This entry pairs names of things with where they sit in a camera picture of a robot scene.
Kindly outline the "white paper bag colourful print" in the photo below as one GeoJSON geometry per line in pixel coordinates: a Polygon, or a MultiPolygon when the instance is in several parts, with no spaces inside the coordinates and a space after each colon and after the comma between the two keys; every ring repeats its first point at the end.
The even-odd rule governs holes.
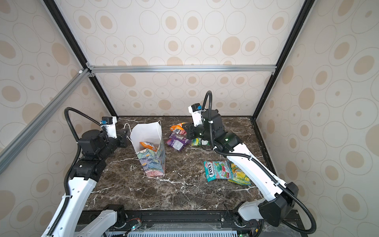
{"type": "Polygon", "coordinates": [[[137,124],[131,130],[130,141],[145,174],[148,177],[164,176],[166,154],[161,122],[137,124]],[[140,142],[150,142],[158,150],[154,152],[145,149],[140,145],[140,142]]]}

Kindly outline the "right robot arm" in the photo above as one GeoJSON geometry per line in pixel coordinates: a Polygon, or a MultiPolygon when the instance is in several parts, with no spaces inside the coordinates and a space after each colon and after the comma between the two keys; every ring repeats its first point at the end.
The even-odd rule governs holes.
{"type": "Polygon", "coordinates": [[[287,194],[298,195],[299,188],[293,182],[286,183],[268,170],[233,132],[227,132],[218,110],[201,109],[199,104],[189,107],[193,122],[185,124],[188,139],[200,138],[213,142],[212,147],[236,165],[254,183],[263,195],[261,200],[247,201],[237,207],[241,221],[263,219],[272,226],[279,226],[295,206],[287,194]]]}

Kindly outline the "orange snack bag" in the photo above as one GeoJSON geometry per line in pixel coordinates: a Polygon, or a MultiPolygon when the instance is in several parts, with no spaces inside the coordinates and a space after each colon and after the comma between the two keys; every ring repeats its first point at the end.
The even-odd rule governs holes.
{"type": "Polygon", "coordinates": [[[154,152],[156,152],[158,150],[157,147],[154,144],[150,143],[150,142],[140,142],[140,145],[143,148],[150,149],[150,150],[152,150],[154,152]]]}
{"type": "Polygon", "coordinates": [[[182,122],[182,123],[179,123],[177,125],[173,125],[170,127],[170,130],[175,134],[178,134],[181,136],[186,136],[187,132],[184,129],[185,124],[186,124],[185,122],[182,122]]]}

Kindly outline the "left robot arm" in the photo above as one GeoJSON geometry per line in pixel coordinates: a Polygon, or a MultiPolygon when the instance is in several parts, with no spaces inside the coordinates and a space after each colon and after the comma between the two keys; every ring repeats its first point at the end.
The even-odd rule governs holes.
{"type": "Polygon", "coordinates": [[[44,237],[74,237],[77,224],[82,215],[89,195],[97,185],[106,159],[118,148],[126,148],[130,130],[116,131],[116,137],[110,137],[103,130],[90,130],[82,134],[78,144],[83,157],[71,168],[65,178],[65,193],[61,203],[42,234],[44,237]]]}

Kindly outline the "green snack bag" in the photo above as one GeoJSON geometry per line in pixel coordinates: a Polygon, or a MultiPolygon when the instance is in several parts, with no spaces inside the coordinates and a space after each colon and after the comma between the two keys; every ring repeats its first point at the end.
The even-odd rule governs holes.
{"type": "Polygon", "coordinates": [[[207,140],[202,140],[201,138],[195,138],[191,141],[192,146],[209,146],[209,142],[207,140]]]}

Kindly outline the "small purple candy bag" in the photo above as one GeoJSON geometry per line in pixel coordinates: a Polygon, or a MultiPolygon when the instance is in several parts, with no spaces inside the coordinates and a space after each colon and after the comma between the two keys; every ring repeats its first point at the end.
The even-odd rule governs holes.
{"type": "Polygon", "coordinates": [[[181,151],[186,145],[190,143],[190,140],[176,133],[171,133],[166,144],[176,151],[181,151]]]}

